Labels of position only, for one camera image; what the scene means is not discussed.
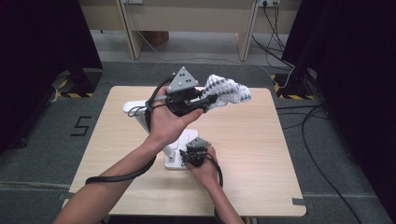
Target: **electrical outlet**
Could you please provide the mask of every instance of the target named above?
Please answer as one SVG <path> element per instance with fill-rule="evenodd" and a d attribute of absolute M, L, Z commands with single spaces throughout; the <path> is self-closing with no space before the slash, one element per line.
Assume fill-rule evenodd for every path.
<path fill-rule="evenodd" d="M 280 0 L 265 0 L 265 1 L 267 1 L 267 7 L 275 7 L 276 4 L 279 7 L 280 4 Z M 260 0 L 259 7 L 262 7 L 263 2 L 264 0 Z"/>

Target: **table top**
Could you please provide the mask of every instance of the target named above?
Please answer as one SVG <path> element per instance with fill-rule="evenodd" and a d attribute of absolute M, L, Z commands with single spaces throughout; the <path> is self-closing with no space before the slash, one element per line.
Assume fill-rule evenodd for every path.
<path fill-rule="evenodd" d="M 148 134 L 122 112 L 128 101 L 146 100 L 154 87 L 113 87 L 92 133 L 70 192 L 134 150 Z M 294 205 L 302 193 L 271 92 L 250 89 L 252 99 L 216 107 L 188 129 L 212 143 L 223 172 L 224 191 L 241 217 L 303 216 Z M 134 180 L 110 215 L 213 216 L 209 195 L 189 171 L 171 171 L 160 153 L 150 170 Z"/>

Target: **black and yellow hazard tape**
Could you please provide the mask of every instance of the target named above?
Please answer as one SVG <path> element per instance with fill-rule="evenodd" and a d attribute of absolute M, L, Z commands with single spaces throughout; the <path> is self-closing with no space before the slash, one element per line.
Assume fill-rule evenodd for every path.
<path fill-rule="evenodd" d="M 58 97 L 69 97 L 69 98 L 93 97 L 93 92 L 76 92 L 74 82 L 67 78 L 61 83 L 59 87 Z"/>
<path fill-rule="evenodd" d="M 70 97 L 70 98 L 93 97 L 93 93 L 58 92 L 58 97 Z"/>
<path fill-rule="evenodd" d="M 279 87 L 278 83 L 276 82 L 276 75 L 271 75 L 271 79 L 274 81 L 274 89 L 276 92 L 276 96 L 281 98 L 281 99 L 291 99 L 291 100 L 314 100 L 313 95 L 308 95 L 308 94 L 286 94 L 285 92 L 282 92 L 282 88 Z"/>

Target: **human arm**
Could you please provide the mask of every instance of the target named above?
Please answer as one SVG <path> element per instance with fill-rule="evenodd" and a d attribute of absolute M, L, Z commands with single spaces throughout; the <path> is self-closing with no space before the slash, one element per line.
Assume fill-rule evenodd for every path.
<path fill-rule="evenodd" d="M 213 147 L 208 147 L 207 153 L 217 161 L 216 151 Z M 205 160 L 200 167 L 195 167 L 187 163 L 186 167 L 191 171 L 195 179 L 207 190 L 215 205 L 219 218 L 224 223 L 244 223 L 219 184 L 218 171 L 211 161 Z"/>
<path fill-rule="evenodd" d="M 162 88 L 159 95 L 165 94 Z M 143 168 L 163 148 L 175 142 L 191 122 L 197 120 L 203 110 L 177 117 L 167 106 L 153 109 L 150 133 L 143 144 L 104 171 L 100 176 L 128 175 Z M 91 183 L 81 188 L 67 203 L 54 223 L 98 223 L 114 207 L 133 180 L 114 183 Z"/>

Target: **black cable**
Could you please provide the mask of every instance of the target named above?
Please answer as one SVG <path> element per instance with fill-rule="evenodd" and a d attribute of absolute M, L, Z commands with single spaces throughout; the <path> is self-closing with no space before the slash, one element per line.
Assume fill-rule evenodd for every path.
<path fill-rule="evenodd" d="M 304 118 L 303 123 L 302 123 L 302 135 L 303 135 L 303 140 L 304 140 L 304 145 L 305 148 L 308 152 L 309 157 L 311 158 L 312 162 L 314 163 L 314 165 L 317 167 L 318 171 L 320 172 L 320 174 L 323 176 L 323 178 L 326 180 L 326 182 L 334 189 L 334 191 L 338 194 L 338 196 L 341 198 L 341 200 L 343 200 L 343 202 L 346 204 L 346 206 L 348 207 L 349 211 L 353 214 L 353 216 L 356 218 L 356 220 L 361 223 L 361 220 L 359 219 L 358 215 L 355 213 L 355 211 L 353 210 L 353 208 L 350 206 L 350 204 L 347 202 L 347 200 L 344 198 L 344 196 L 341 194 L 341 192 L 335 187 L 335 185 L 330 182 L 330 180 L 328 179 L 328 177 L 323 173 L 323 171 L 320 169 L 320 167 L 318 166 L 317 161 L 315 160 L 314 156 L 312 155 L 311 149 L 309 148 L 308 144 L 306 143 L 306 139 L 305 139 L 305 134 L 304 134 L 304 125 L 306 123 L 307 120 L 309 120 L 311 118 L 311 114 L 321 105 L 315 106 L 314 108 L 312 108 L 308 115 Z"/>
<path fill-rule="evenodd" d="M 259 48 L 260 48 L 260 49 L 262 49 L 262 48 L 267 49 L 267 47 L 264 46 L 264 44 L 262 44 L 262 43 L 260 43 L 259 41 L 256 40 L 256 37 L 254 37 L 254 35 L 252 35 L 251 37 L 252 37 L 253 40 L 256 42 L 256 44 L 259 45 Z M 268 49 L 282 52 L 282 50 L 280 50 L 280 49 L 272 49 L 272 48 L 268 48 Z"/>
<path fill-rule="evenodd" d="M 311 107 L 316 107 L 320 105 L 294 105 L 294 106 L 284 106 L 284 107 L 278 107 L 276 110 L 283 110 L 283 109 L 295 109 L 295 108 L 311 108 Z"/>
<path fill-rule="evenodd" d="M 150 97 L 150 98 L 148 99 L 148 101 L 146 102 L 146 106 L 136 106 L 136 107 L 134 107 L 134 108 L 137 108 L 137 107 L 138 107 L 138 109 L 131 115 L 131 112 L 132 112 L 132 110 L 134 109 L 134 108 L 132 108 L 132 109 L 128 112 L 128 116 L 129 116 L 129 117 L 135 116 L 136 113 L 137 113 L 139 110 L 143 109 L 144 107 L 147 107 L 147 108 L 148 108 L 148 109 L 147 109 L 147 110 L 148 110 L 148 113 L 150 113 L 150 112 L 152 111 L 152 109 L 154 109 L 154 108 L 156 108 L 156 107 L 158 107 L 158 106 L 166 105 L 166 104 L 163 104 L 163 105 L 156 105 L 156 106 L 154 106 L 154 107 L 151 107 L 152 103 L 154 102 L 154 98 L 155 98 L 155 96 L 157 95 L 157 93 L 158 93 L 158 91 L 160 90 L 160 88 L 161 88 L 163 85 L 165 85 L 167 82 L 171 81 L 171 80 L 172 80 L 172 78 L 171 78 L 171 77 L 168 77 L 168 78 L 166 78 L 163 82 L 161 82 L 161 83 L 157 86 L 157 88 L 155 89 L 154 93 L 152 93 L 151 97 Z M 151 161 L 149 161 L 148 164 L 146 164 L 142 169 L 140 169 L 140 170 L 138 170 L 138 171 L 136 171 L 136 172 L 133 172 L 133 173 L 131 173 L 131 174 L 128 174 L 128 175 L 116 175 L 116 176 L 92 176 L 92 177 L 89 177 L 89 178 L 85 181 L 85 184 L 87 185 L 87 184 L 91 184 L 91 183 L 95 183 L 95 182 L 121 182 L 121 181 L 126 181 L 126 180 L 135 179 L 135 178 L 137 178 L 138 176 L 144 174 L 144 173 L 152 166 L 152 164 L 155 162 L 155 159 L 156 159 L 156 158 L 157 158 L 157 156 L 154 156 L 154 158 L 153 158 Z"/>
<path fill-rule="evenodd" d="M 275 4 L 275 30 L 276 30 L 276 37 L 277 37 L 277 40 L 278 40 L 279 47 L 283 51 L 283 49 L 285 48 L 285 45 L 283 44 L 282 40 L 280 39 L 279 32 L 277 30 L 277 20 L 279 19 L 279 4 L 277 2 L 274 2 L 274 4 Z"/>
<path fill-rule="evenodd" d="M 319 111 L 315 112 L 314 114 L 312 114 L 311 117 L 316 117 L 316 118 L 318 118 L 318 119 L 326 119 L 326 118 L 323 118 L 323 117 L 315 116 L 317 113 L 320 113 L 320 112 L 323 112 L 323 111 L 325 111 L 325 110 L 319 110 Z M 283 114 L 278 114 L 278 115 L 284 115 L 284 114 L 302 114 L 302 115 L 308 115 L 308 114 L 304 114 L 304 113 L 283 113 Z M 300 125 L 302 125 L 302 123 L 298 123 L 298 124 L 294 124 L 294 125 L 291 125 L 291 126 L 286 127 L 286 128 L 282 128 L 282 130 L 287 130 L 287 129 L 294 128 L 294 127 L 297 127 L 297 126 L 300 126 Z"/>
<path fill-rule="evenodd" d="M 260 47 L 260 49 L 264 50 L 266 53 L 268 53 L 268 54 L 270 54 L 271 56 L 273 56 L 274 58 L 278 59 L 280 62 L 282 62 L 283 64 L 285 64 L 287 67 L 290 67 L 290 68 L 293 67 L 293 65 L 291 65 L 290 63 L 288 63 L 288 62 L 286 62 L 286 61 L 283 61 L 281 58 L 279 58 L 277 55 L 275 55 L 273 52 L 271 52 L 271 51 L 269 50 L 269 49 L 271 49 L 271 48 L 269 48 L 269 47 L 267 47 L 267 46 L 264 46 L 263 44 L 259 43 L 253 35 L 252 35 L 252 38 L 253 38 L 253 40 L 257 43 L 257 45 Z"/>
<path fill-rule="evenodd" d="M 293 67 L 290 63 L 287 63 L 287 62 L 283 61 L 282 59 L 280 59 L 279 57 L 277 57 L 273 52 L 271 52 L 271 51 L 269 50 L 269 46 L 270 46 L 270 44 L 271 44 L 272 39 L 274 39 L 275 42 L 279 45 L 280 51 L 281 51 L 281 52 L 283 52 L 283 49 L 282 49 L 282 48 L 284 48 L 285 46 L 283 45 L 283 43 L 282 43 L 282 41 L 280 40 L 279 35 L 278 35 L 278 33 L 277 33 L 278 7 L 276 7 L 276 9 L 275 9 L 275 14 L 276 14 L 276 23 L 275 23 L 275 27 L 274 27 L 273 24 L 271 23 L 271 20 L 269 19 L 269 17 L 268 17 L 268 15 L 267 15 L 267 12 L 266 12 L 265 9 L 266 9 L 266 1 L 264 1 L 264 3 L 263 3 L 263 11 L 264 11 L 264 15 L 265 15 L 266 19 L 268 20 L 268 22 L 269 22 L 269 24 L 270 24 L 270 27 L 271 27 L 271 30 L 272 30 L 271 38 L 270 38 L 270 40 L 269 40 L 269 42 L 268 42 L 268 44 L 267 44 L 266 47 L 263 46 L 262 44 L 259 44 L 258 41 L 256 41 L 256 43 L 258 43 L 259 47 L 261 47 L 261 49 L 263 49 L 263 50 L 266 52 L 266 53 L 265 53 L 265 60 L 267 61 L 267 63 L 268 63 L 271 67 L 274 67 L 274 68 L 276 68 L 276 69 L 289 70 L 289 69 L 285 69 L 285 68 L 280 68 L 280 67 L 273 66 L 273 65 L 271 65 L 271 64 L 269 63 L 269 61 L 268 61 L 268 54 L 270 54 L 271 56 L 275 57 L 276 59 L 278 59 L 279 61 L 281 61 L 281 62 L 284 63 L 285 65 L 287 65 L 288 67 L 290 67 L 290 68 Z"/>
<path fill-rule="evenodd" d="M 320 112 L 326 112 L 326 110 L 319 110 L 315 112 L 315 114 L 320 113 Z M 315 117 L 317 119 L 329 119 L 329 118 L 323 118 L 321 116 L 316 116 L 315 114 L 311 115 L 311 117 Z M 300 113 L 300 112 L 288 112 L 288 113 L 280 113 L 278 115 L 308 115 L 306 113 Z"/>
<path fill-rule="evenodd" d="M 219 185 L 221 186 L 221 188 L 223 187 L 223 177 L 222 177 L 222 171 L 221 168 L 219 167 L 219 164 L 215 161 L 215 159 L 213 158 L 213 156 L 209 153 L 205 153 L 205 154 L 199 154 L 196 153 L 194 151 L 191 152 L 184 152 L 180 150 L 180 156 L 183 158 L 183 162 L 181 163 L 182 166 L 184 166 L 185 162 L 190 163 L 191 165 L 194 165 L 194 161 L 198 161 L 200 159 L 204 159 L 204 160 L 209 160 L 210 162 L 212 162 L 212 164 L 215 166 L 216 170 L 218 171 L 218 175 L 219 175 Z M 218 212 L 216 211 L 216 207 L 214 210 L 214 217 L 215 220 L 219 223 L 219 224 L 224 224 L 224 222 L 221 220 L 221 218 L 219 217 Z"/>
<path fill-rule="evenodd" d="M 276 30 L 275 30 L 274 26 L 272 25 L 271 20 L 270 20 L 270 18 L 268 17 L 267 12 L 266 12 L 265 9 L 266 9 L 266 6 L 263 7 L 263 10 L 264 10 L 264 15 L 265 15 L 265 17 L 267 18 L 267 20 L 268 20 L 268 22 L 270 23 L 270 26 L 271 26 L 271 30 L 272 30 L 271 39 L 273 38 L 273 39 L 276 41 L 276 43 L 277 43 L 278 45 L 280 45 L 280 43 L 274 38 L 274 34 L 276 33 Z"/>

